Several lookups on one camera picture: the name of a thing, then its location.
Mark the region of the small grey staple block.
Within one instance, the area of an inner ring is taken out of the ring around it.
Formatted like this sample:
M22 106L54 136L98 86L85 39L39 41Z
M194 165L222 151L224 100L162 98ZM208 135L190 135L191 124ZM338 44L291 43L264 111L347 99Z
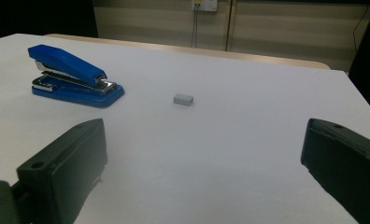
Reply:
M177 105L190 106L193 103L193 97L190 95L177 93L173 98L173 102Z

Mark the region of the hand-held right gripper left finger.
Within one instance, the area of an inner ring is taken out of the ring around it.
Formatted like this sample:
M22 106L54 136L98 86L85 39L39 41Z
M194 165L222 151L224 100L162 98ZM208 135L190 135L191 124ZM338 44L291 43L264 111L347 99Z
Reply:
M82 122L17 168L32 224L73 224L107 165L102 119Z

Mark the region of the wooden table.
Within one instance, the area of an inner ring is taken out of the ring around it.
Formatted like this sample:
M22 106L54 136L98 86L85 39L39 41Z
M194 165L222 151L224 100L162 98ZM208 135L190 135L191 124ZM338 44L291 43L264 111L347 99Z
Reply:
M301 66L301 67L308 67L308 68L331 70L331 68L325 63L313 62L313 61L308 61L308 60L296 60L296 59L289 59L289 58L228 52L228 51L213 50L213 49L194 49L194 48L188 48L188 47L178 47L178 46L141 43L141 42L133 42L133 41L114 40L114 39L104 39L104 38L95 38L95 37L86 37L86 36L77 36L77 35L48 34L45 36L61 38L61 39L68 39L68 40L83 41L83 42L93 42L93 43L100 43L100 44L138 47L142 49L156 49L156 50L163 50L163 51L190 53L190 54L244 60L244 61L251 61L251 62L284 64L284 65L293 65L293 66Z

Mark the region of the blue stapler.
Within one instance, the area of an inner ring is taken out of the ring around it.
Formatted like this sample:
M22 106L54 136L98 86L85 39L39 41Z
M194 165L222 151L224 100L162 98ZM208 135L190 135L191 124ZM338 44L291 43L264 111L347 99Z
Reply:
M41 71L32 82L35 95L105 108L125 94L123 86L109 81L102 69L63 49L37 45L28 54Z

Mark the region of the white wall socket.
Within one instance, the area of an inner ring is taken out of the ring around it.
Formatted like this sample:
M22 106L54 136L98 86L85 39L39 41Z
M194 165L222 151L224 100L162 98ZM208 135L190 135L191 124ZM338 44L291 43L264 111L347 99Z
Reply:
M218 0L192 0L191 9L216 12L218 9Z

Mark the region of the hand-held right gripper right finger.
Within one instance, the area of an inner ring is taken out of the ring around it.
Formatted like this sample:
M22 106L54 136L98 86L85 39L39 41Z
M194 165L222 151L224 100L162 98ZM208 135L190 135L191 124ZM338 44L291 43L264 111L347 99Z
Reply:
M327 120L310 119L301 163L359 224L370 224L370 140Z

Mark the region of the white table board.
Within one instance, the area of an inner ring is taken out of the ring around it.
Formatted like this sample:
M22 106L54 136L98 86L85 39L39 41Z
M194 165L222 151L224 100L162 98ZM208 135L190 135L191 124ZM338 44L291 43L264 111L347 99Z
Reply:
M39 97L28 49L64 49L125 94L107 108ZM177 93L190 106L177 105ZM370 106L335 70L90 43L0 38L0 179L76 124L103 119L108 163L77 224L356 224L301 164L307 122L370 139Z

